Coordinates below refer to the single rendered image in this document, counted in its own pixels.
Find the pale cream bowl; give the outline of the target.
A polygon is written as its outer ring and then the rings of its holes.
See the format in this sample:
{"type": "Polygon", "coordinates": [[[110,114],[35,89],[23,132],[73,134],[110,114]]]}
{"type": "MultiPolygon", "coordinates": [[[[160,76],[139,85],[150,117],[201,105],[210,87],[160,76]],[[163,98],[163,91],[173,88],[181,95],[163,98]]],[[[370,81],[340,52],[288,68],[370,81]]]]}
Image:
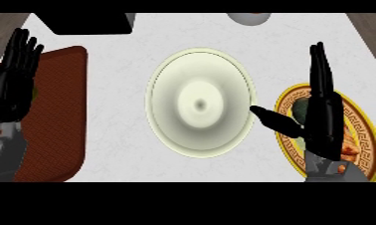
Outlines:
{"type": "Polygon", "coordinates": [[[190,48],[160,63],[148,81],[145,112],[153,132],[178,154],[209,158],[244,139],[255,116],[255,87],[238,61],[190,48]]]}

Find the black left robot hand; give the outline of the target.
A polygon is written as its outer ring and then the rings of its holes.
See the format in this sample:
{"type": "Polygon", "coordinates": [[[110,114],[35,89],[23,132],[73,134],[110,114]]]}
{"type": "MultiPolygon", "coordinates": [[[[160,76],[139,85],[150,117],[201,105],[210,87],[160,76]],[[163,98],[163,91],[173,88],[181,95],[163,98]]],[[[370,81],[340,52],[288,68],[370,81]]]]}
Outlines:
{"type": "Polygon", "coordinates": [[[16,28],[0,62],[0,123],[20,121],[29,111],[42,49],[29,31],[16,28]]]}

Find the black appliance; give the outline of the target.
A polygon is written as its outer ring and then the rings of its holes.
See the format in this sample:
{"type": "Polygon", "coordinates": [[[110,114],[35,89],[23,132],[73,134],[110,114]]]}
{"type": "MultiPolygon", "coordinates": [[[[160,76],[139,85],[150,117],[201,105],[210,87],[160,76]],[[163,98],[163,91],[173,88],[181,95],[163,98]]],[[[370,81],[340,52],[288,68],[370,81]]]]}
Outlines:
{"type": "Polygon", "coordinates": [[[55,35],[131,34],[135,13],[36,13],[36,17],[55,35]]]}

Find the green squash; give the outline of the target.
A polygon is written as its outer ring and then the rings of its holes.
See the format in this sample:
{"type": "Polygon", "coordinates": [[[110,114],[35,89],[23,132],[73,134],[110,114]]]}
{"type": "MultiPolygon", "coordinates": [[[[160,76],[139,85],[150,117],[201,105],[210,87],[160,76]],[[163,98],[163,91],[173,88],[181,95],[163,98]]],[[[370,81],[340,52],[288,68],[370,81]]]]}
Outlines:
{"type": "Polygon", "coordinates": [[[308,109],[308,98],[299,98],[291,104],[291,117],[300,125],[305,125],[305,116],[308,109]]]}

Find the brown placemat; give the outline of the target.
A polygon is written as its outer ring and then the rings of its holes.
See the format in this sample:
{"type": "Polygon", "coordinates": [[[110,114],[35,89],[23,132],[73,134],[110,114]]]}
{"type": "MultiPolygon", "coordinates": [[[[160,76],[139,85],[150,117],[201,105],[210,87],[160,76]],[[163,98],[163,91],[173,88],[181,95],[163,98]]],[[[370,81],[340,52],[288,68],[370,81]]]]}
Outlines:
{"type": "Polygon", "coordinates": [[[27,141],[16,182],[60,182],[79,171],[86,135],[86,50],[73,46],[41,55],[36,98],[22,120],[27,141]]]}

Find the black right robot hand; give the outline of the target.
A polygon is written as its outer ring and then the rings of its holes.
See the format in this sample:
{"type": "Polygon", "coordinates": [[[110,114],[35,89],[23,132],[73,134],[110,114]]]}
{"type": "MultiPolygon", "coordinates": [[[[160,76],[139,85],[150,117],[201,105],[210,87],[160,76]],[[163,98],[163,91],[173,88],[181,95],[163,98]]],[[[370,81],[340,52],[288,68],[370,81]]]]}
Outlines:
{"type": "Polygon", "coordinates": [[[322,43],[309,46],[309,98],[303,126],[285,115],[250,106],[260,124],[288,137],[302,137],[305,149],[331,161],[340,160],[343,142],[343,105],[333,90],[331,71],[322,43]]]}

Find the gold patterned plate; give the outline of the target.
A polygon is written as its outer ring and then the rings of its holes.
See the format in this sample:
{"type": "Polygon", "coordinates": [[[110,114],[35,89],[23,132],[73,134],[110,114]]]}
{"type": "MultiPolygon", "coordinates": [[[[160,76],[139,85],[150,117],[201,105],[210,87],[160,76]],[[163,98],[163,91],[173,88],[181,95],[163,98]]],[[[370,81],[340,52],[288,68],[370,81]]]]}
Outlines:
{"type": "MultiPolygon", "coordinates": [[[[274,111],[291,117],[291,105],[294,101],[308,97],[308,84],[297,84],[288,87],[278,96],[274,111]]],[[[359,149],[352,162],[367,176],[367,179],[376,182],[376,127],[356,104],[344,95],[340,95],[340,97],[343,102],[344,137],[352,139],[359,149]]],[[[277,132],[275,139],[290,165],[297,173],[305,176],[305,145],[302,138],[290,138],[277,132]]]]}

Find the grey round bowl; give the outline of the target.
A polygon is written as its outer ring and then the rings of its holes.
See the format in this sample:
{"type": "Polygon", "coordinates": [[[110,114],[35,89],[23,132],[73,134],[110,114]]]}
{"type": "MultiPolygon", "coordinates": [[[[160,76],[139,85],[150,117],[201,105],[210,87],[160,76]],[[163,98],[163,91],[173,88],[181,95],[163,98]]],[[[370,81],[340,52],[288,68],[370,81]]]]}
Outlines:
{"type": "Polygon", "coordinates": [[[228,13],[226,16],[237,24],[256,26],[268,20],[269,13],[228,13]]]}

